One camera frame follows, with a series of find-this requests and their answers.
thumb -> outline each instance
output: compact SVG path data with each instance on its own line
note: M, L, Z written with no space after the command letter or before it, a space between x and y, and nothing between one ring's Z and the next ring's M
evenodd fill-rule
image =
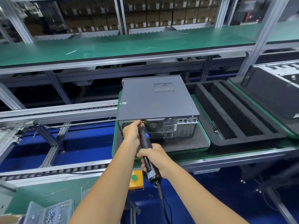
M143 156L149 156L150 153L152 152L152 149L149 148L142 148L139 150L139 152L137 153L137 157L141 158Z

screwdriver cord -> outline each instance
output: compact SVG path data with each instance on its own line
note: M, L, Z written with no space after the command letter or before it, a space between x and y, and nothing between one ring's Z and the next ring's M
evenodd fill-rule
M161 202L162 202L164 216L166 218L167 223L168 224L172 224L172 211L171 211L171 207L169 206L168 201L166 200L166 198L163 195L161 184L159 182L157 182L156 184L157 184L157 188L158 188L158 192L159 192L159 197L160 197ZM164 199L165 199L165 201L166 201L166 203L167 203L167 205L169 207L169 210L170 210L170 220L171 220L171 222L169 221L169 218L168 218L168 215L167 215L167 211L166 211L165 204L164 204Z

black electric screwdriver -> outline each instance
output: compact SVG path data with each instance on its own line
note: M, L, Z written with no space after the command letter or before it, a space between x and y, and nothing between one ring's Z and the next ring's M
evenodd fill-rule
M140 125L138 128L140 144L142 148L152 148L152 143L150 142L150 136L147 132L147 128L145 126ZM147 169L147 178L150 183L160 183L162 180L162 176L159 172L159 169L156 168L155 165L146 157L143 157L145 168Z

clear plastic container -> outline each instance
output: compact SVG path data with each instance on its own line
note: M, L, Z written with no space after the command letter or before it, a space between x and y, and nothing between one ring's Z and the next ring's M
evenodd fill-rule
M67 224L73 213L73 200L44 208L30 202L24 224Z
M88 193L89 191L90 191L90 189L85 190L85 191L82 192L82 195L81 195L81 199L82 199L82 200L84 199L84 197L87 195L87 193Z

person's right arm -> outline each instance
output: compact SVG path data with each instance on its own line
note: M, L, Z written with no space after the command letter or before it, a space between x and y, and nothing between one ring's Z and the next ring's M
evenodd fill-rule
M248 224L172 161L159 144L152 144L152 147L141 149L137 157L147 156L162 177L170 181L196 224Z

